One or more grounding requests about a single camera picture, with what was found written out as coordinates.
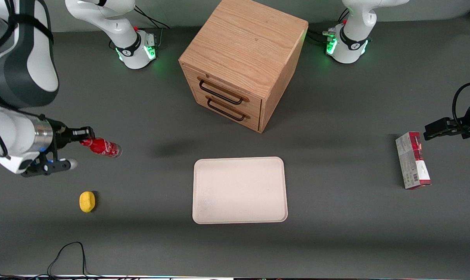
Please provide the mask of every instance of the black metal handle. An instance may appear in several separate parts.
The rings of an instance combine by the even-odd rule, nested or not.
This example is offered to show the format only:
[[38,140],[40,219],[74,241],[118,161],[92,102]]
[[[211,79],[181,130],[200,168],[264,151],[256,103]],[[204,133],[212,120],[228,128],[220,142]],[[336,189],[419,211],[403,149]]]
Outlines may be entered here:
[[201,80],[201,82],[199,83],[199,87],[201,88],[201,90],[203,90],[203,91],[205,91],[205,92],[208,92],[208,93],[210,93],[210,94],[212,94],[212,95],[214,95],[214,96],[216,96],[216,97],[219,97],[219,98],[223,99],[224,101],[230,102],[230,103],[232,103],[232,104],[234,104],[234,105],[240,105],[240,103],[242,103],[242,101],[244,100],[244,98],[240,98],[239,101],[231,100],[230,98],[226,98],[226,97],[224,97],[223,95],[221,95],[221,94],[219,94],[219,93],[216,93],[216,92],[214,92],[214,91],[212,91],[212,90],[210,90],[210,89],[207,89],[207,88],[203,87],[203,86],[202,86],[203,84],[204,84],[204,81]]
[[225,115],[225,116],[227,116],[227,117],[231,117],[232,119],[236,120],[237,122],[241,122],[241,121],[243,121],[243,120],[246,118],[246,116],[245,116],[244,114],[242,114],[242,117],[235,117],[234,115],[228,114],[227,112],[225,112],[225,111],[223,111],[223,110],[221,110],[221,109],[219,109],[219,108],[216,108],[216,107],[214,107],[213,105],[211,105],[211,104],[210,104],[211,101],[212,101],[212,99],[211,99],[211,98],[208,98],[207,106],[209,106],[209,108],[212,108],[212,109],[216,110],[217,112],[220,112],[221,114],[223,114],[223,115]]

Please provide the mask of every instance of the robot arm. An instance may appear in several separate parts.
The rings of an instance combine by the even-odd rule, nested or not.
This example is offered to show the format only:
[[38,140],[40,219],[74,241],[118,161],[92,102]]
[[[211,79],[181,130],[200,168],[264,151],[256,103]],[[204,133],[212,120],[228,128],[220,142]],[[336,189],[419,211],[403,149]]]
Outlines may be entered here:
[[[31,21],[16,14],[27,15]],[[53,62],[53,38],[45,2],[0,0],[0,18],[14,26],[2,38],[13,32],[13,45],[0,52],[0,106],[25,108],[49,104],[57,96],[59,78]]]
[[333,38],[327,48],[327,54],[340,63],[353,63],[365,53],[367,37],[377,23],[374,9],[394,7],[409,0],[342,0],[349,9],[347,23],[339,23],[329,28],[326,35]]
[[[93,130],[18,110],[47,105],[58,92],[45,2],[0,0],[0,18],[8,23],[0,47],[13,35],[13,45],[0,52],[0,164],[25,177],[70,170],[75,161],[59,160],[57,150],[94,138]],[[47,159],[50,152],[53,161]]]
[[441,136],[452,136],[461,135],[461,138],[470,138],[470,107],[466,111],[463,117],[457,117],[456,115],[456,104],[458,96],[466,87],[469,87],[470,83],[467,83],[460,87],[456,94],[454,94],[452,102],[452,117],[443,117],[435,122],[432,122],[425,126],[425,133],[423,133],[425,141],[432,140],[436,137]]
[[155,37],[135,30],[123,15],[133,11],[135,0],[66,0],[70,14],[103,30],[130,69],[140,69],[156,58]]

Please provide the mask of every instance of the wooden cabinet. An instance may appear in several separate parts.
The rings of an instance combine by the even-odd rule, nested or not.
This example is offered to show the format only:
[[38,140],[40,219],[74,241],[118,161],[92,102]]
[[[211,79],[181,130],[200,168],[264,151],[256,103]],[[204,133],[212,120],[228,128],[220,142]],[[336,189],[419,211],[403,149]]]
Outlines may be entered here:
[[179,59],[197,103],[260,133],[287,88],[308,22],[222,0]]

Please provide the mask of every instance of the red bottle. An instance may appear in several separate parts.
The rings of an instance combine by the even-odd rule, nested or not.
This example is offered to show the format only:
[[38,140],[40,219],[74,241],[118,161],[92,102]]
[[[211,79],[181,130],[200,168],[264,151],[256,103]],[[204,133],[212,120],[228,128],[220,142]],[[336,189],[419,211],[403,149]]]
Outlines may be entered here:
[[85,139],[80,141],[80,143],[83,146],[89,147],[89,149],[95,154],[101,154],[102,156],[108,156],[111,158],[117,158],[121,156],[121,153],[123,152],[121,150],[121,146],[102,138]]

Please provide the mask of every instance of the green led light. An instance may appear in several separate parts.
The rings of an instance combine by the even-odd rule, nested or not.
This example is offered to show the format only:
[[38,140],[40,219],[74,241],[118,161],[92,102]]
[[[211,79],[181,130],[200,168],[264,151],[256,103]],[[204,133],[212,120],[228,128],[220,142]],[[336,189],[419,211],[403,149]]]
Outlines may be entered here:
[[333,51],[335,50],[336,46],[337,46],[337,39],[334,38],[327,46],[327,53],[333,54]]
[[143,49],[144,49],[145,52],[147,53],[148,58],[149,58],[150,60],[155,59],[155,48],[154,48],[154,47],[143,46]]
[[119,60],[123,61],[123,58],[121,57],[121,53],[119,53],[118,48],[116,48],[116,53],[119,56]]
[[368,40],[365,42],[365,46],[363,47],[361,54],[365,53],[365,50],[367,49],[367,44],[368,44]]

